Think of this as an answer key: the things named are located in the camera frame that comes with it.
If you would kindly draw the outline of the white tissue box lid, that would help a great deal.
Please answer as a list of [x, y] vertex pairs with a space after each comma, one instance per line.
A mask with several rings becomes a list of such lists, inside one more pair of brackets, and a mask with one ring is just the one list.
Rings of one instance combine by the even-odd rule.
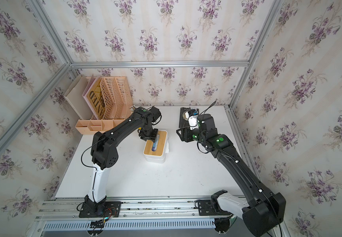
[[168, 132], [159, 130], [155, 142], [148, 140], [144, 148], [145, 157], [154, 159], [163, 159], [166, 153], [169, 152]]

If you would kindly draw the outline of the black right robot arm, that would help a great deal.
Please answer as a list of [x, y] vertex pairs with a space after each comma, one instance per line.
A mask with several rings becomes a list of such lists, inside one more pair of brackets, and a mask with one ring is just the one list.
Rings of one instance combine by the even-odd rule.
[[210, 205], [199, 204], [203, 215], [232, 214], [241, 218], [255, 237], [280, 225], [286, 208], [285, 197], [272, 192], [251, 171], [227, 135], [218, 133], [214, 118], [196, 110], [183, 112], [181, 118], [188, 125], [176, 131], [180, 140], [202, 145], [226, 168], [245, 196], [240, 199], [226, 190], [218, 191], [211, 195]]

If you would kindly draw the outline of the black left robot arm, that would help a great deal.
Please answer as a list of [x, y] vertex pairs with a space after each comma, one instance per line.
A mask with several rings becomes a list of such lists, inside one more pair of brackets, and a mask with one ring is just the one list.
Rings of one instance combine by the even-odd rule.
[[93, 136], [90, 147], [93, 169], [92, 184], [89, 193], [85, 196], [85, 204], [92, 210], [105, 204], [106, 185], [110, 169], [118, 161], [118, 145], [132, 132], [138, 130], [138, 136], [143, 141], [156, 141], [158, 129], [153, 126], [161, 118], [161, 112], [156, 107], [145, 109], [138, 107], [123, 122], [104, 133], [97, 132]]

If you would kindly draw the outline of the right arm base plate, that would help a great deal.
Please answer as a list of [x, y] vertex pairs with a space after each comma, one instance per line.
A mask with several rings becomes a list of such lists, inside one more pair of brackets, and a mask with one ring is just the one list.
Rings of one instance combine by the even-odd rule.
[[214, 207], [211, 200], [198, 199], [194, 202], [195, 209], [197, 209], [199, 216], [230, 216], [230, 212], [223, 211], [218, 207]]

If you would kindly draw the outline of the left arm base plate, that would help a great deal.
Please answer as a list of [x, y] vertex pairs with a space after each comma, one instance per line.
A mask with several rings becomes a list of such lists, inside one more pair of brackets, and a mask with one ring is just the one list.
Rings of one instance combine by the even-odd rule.
[[85, 202], [79, 210], [79, 218], [103, 218], [118, 217], [122, 202], [106, 201], [104, 204], [99, 203], [97, 206], [87, 205]]

